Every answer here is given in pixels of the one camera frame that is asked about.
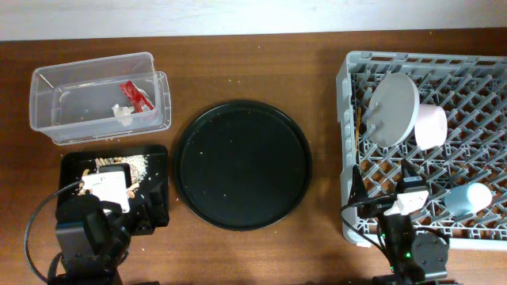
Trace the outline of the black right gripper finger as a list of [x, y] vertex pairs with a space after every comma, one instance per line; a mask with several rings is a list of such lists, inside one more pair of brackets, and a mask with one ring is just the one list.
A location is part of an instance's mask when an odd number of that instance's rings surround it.
[[348, 204], [357, 203], [368, 198], [362, 173], [358, 165], [353, 166], [353, 182], [350, 188]]
[[403, 178], [418, 176], [414, 167], [406, 159], [403, 159], [401, 161], [401, 170], [402, 170], [402, 177]]

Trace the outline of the pink bowl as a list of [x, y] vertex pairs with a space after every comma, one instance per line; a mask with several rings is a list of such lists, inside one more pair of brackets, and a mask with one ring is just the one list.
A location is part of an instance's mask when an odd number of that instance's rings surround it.
[[443, 108], [421, 104], [414, 125], [416, 144], [421, 150], [443, 146], [448, 133], [447, 116]]

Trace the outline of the light grey plate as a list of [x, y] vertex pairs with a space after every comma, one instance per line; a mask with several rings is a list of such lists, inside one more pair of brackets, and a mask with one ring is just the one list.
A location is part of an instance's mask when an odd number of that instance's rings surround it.
[[372, 114], [366, 119], [369, 140], [385, 148], [403, 142], [414, 129], [420, 105], [414, 81], [403, 73], [388, 74], [369, 101]]

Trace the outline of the wooden chopstick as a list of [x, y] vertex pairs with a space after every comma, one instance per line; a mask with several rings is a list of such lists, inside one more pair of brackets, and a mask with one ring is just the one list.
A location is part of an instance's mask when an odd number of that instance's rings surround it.
[[357, 110], [356, 110], [356, 126], [355, 126], [356, 128], [355, 128], [355, 133], [354, 133], [356, 154], [357, 154], [357, 152], [359, 150], [361, 114], [362, 114], [362, 108], [361, 107], [357, 107]]

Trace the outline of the blue cup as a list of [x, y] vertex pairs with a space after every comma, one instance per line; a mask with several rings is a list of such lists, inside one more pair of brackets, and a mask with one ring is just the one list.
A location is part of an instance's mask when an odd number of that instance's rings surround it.
[[454, 216], [475, 214], [492, 202], [490, 189], [482, 183], [470, 183], [452, 188], [444, 197], [444, 205]]

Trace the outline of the red snack wrapper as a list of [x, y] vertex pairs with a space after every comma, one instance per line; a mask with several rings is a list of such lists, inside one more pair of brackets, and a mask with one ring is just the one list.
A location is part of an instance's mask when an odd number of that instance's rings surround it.
[[120, 84], [120, 89], [132, 103], [136, 112], [149, 112], [154, 109], [154, 105], [151, 103], [148, 95], [139, 89], [132, 81]]

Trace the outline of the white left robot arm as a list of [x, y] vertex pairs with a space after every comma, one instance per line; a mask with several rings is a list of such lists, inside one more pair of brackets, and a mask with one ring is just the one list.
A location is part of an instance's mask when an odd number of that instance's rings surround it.
[[[32, 272], [45, 284], [122, 284], [118, 267], [130, 254], [132, 238], [153, 234], [169, 224], [168, 188], [157, 184], [124, 213], [114, 202], [101, 202], [93, 195], [71, 195], [81, 181], [53, 192], [32, 213], [24, 233], [25, 258]], [[43, 207], [54, 198], [67, 199], [57, 205], [55, 233], [60, 252], [45, 275], [36, 267], [29, 251], [32, 225]]]

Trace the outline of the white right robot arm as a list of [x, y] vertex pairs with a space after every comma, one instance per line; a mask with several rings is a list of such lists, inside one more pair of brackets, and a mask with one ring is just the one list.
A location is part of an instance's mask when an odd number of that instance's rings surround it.
[[348, 203], [361, 219], [377, 219], [377, 242], [366, 237], [346, 220], [342, 222], [387, 258], [391, 274], [372, 278], [374, 284], [439, 284], [447, 277], [450, 238], [438, 230], [413, 225], [410, 214], [422, 209], [429, 198], [429, 184], [408, 161], [401, 163], [401, 178], [395, 191], [370, 197], [360, 167], [353, 167]]

